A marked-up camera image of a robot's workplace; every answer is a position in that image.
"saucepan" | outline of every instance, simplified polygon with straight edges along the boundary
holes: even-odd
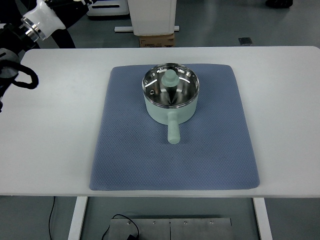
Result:
[[[179,143],[179,124],[195,113],[199,80],[188,67],[163,63],[151,68],[142,80],[146,110],[155,121],[168,126],[167,140]]]

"blue mat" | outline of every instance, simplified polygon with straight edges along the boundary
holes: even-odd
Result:
[[[195,114],[179,125],[181,141],[148,114],[142,79],[153,65],[115,67],[105,98],[90,189],[235,190],[260,181],[233,70],[186,64],[199,78]]]

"floor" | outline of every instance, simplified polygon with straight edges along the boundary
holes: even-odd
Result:
[[[176,47],[316,46],[320,48],[320,1],[293,0],[289,9],[272,9],[264,0],[178,0]],[[114,33],[131,26],[129,16],[89,19],[86,15],[69,28],[77,48],[138,48],[133,33]],[[56,48],[50,38],[42,48]],[[51,217],[55,240],[68,239],[75,197],[57,197]],[[320,199],[266,199],[274,240],[320,239]],[[0,196],[0,239],[46,240],[53,197]],[[81,239],[101,239],[114,213],[133,216],[222,216],[235,219],[235,239],[259,239],[249,199],[89,198]]]

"table top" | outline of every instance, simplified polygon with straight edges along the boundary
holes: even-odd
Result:
[[[320,197],[320,50],[312,46],[34,49],[34,90],[11,86],[0,113],[0,194],[110,197]],[[232,67],[260,177],[246,190],[92,191],[112,68]],[[17,81],[29,81],[21,73]]]

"white stand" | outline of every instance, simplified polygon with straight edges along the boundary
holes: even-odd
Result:
[[[128,15],[128,0],[98,0],[91,6],[87,15],[89,17]]]

